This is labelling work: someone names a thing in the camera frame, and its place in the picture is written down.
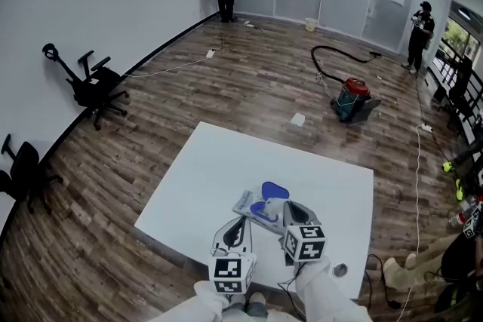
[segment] white bucket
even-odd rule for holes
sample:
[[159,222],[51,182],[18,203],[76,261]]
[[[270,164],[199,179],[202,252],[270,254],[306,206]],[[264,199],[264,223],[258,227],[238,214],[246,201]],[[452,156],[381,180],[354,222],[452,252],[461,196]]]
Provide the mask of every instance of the white bucket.
[[305,19],[305,29],[308,32],[314,32],[315,28],[317,27],[317,19],[312,19],[311,17],[308,17]]

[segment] black cap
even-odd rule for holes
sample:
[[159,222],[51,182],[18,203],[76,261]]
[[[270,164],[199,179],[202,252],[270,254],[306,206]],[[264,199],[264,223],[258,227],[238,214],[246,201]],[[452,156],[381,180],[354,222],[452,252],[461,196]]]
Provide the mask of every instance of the black cap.
[[432,11],[431,4],[429,2],[423,2],[420,4],[424,11]]

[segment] black office chair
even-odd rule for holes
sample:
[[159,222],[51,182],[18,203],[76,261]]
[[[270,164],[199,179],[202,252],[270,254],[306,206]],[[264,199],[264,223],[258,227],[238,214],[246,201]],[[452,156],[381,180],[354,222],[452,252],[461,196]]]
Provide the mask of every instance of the black office chair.
[[20,150],[15,155],[8,145],[10,138],[11,135],[8,134],[3,143],[1,153],[4,154],[7,152],[12,160],[14,160],[14,163],[10,169],[10,177],[6,172],[0,171],[0,190],[8,193],[16,200],[23,200],[29,194],[27,207],[30,213],[34,213],[32,202],[35,196],[39,196],[44,208],[50,215],[52,209],[48,206],[47,201],[45,201],[43,188],[53,180],[62,183],[62,177],[58,175],[47,177],[44,175],[43,170],[38,165],[38,153],[27,141],[22,144]]
[[60,63],[63,69],[66,70],[67,74],[69,74],[71,79],[67,79],[67,81],[71,84],[72,89],[74,90],[74,99],[80,106],[88,108],[88,115],[90,116],[93,112],[97,111],[96,119],[94,121],[94,127],[96,130],[100,130],[98,122],[100,116],[107,108],[120,112],[122,115],[127,115],[128,112],[112,104],[112,101],[120,96],[129,98],[129,94],[126,91],[122,91],[121,93],[110,95],[112,90],[114,90],[121,81],[121,76],[119,74],[103,67],[111,60],[110,57],[101,60],[97,65],[93,66],[91,68],[92,74],[89,72],[88,58],[92,55],[93,51],[89,51],[84,56],[80,57],[77,62],[84,66],[85,71],[85,80],[82,81],[60,59],[59,51],[52,43],[46,44],[44,48],[42,48],[42,52],[49,60]]

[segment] water bottle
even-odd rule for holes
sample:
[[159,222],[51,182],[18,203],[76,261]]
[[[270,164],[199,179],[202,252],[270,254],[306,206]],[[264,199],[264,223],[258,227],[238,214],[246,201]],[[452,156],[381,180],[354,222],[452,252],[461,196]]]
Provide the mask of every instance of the water bottle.
[[461,227],[472,215],[478,203],[483,200],[482,196],[470,195],[461,201],[456,208],[448,214],[448,225],[450,228]]

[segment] black hose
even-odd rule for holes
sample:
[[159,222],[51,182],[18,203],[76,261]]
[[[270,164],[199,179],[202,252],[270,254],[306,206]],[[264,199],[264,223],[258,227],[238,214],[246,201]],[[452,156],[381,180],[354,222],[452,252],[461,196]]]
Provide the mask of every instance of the black hose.
[[339,50],[338,48],[332,48],[331,46],[315,46],[311,51],[311,55],[312,55],[312,60],[314,61],[314,64],[315,64],[315,67],[317,68],[318,71],[320,71],[323,75],[325,75],[327,78],[330,78],[330,79],[333,79],[337,82],[340,82],[341,84],[343,84],[345,81],[341,78],[338,78],[336,77],[335,75],[330,75],[328,73],[326,73],[324,70],[321,69],[320,65],[318,64],[317,62],[317,58],[315,58],[315,52],[319,49],[323,49],[323,50],[329,50],[329,51],[335,51],[337,53],[341,53],[342,55],[345,55],[346,57],[349,57],[351,59],[353,59],[354,61],[356,62],[359,62],[359,63],[369,63],[370,61],[372,61],[374,58],[377,58],[377,57],[380,57],[381,54],[375,52],[375,51],[371,51],[370,54],[372,55],[372,58],[368,59],[368,60],[360,60],[359,58],[356,58],[354,57],[353,55],[351,54],[348,54],[342,50]]

